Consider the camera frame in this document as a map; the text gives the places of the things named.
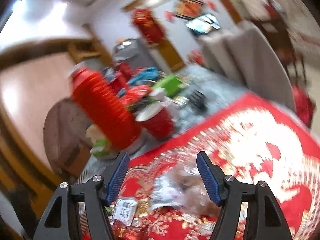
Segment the television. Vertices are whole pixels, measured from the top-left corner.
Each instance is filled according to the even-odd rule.
[[[217,18],[211,13],[206,13],[191,21],[188,21],[186,26],[195,36],[208,34],[221,28]]]

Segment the screw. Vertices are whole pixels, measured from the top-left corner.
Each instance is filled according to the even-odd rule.
[[[225,179],[226,181],[234,181],[235,177],[233,177],[232,175],[226,175]]]
[[[66,188],[66,187],[68,187],[68,183],[67,182],[62,182],[60,184],[60,188]]]
[[[101,180],[101,176],[100,175],[96,175],[92,179],[93,179],[94,182],[98,182],[98,181]]]
[[[259,185],[260,185],[261,187],[266,187],[266,186],[267,186],[267,183],[266,183],[265,181],[263,181],[263,180],[260,180],[260,181],[259,181]]]

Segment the tiled floor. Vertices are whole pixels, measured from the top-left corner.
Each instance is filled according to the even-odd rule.
[[[297,65],[299,75],[302,77],[302,68]],[[318,110],[315,111],[311,132],[320,137],[320,65],[316,68],[311,65],[305,65],[307,75],[306,91],[309,93],[310,98],[317,104]],[[294,69],[289,68],[290,74],[293,76]]]

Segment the cup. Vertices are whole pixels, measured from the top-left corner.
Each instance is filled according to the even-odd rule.
[[[148,132],[157,139],[165,139],[174,131],[171,116],[161,102],[154,102],[145,107],[136,117]]]

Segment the cup rim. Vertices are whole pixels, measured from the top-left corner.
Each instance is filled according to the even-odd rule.
[[[142,111],[136,116],[136,122],[145,122],[150,120],[152,117],[160,113],[164,106],[160,102],[154,102],[151,105],[146,106]]]

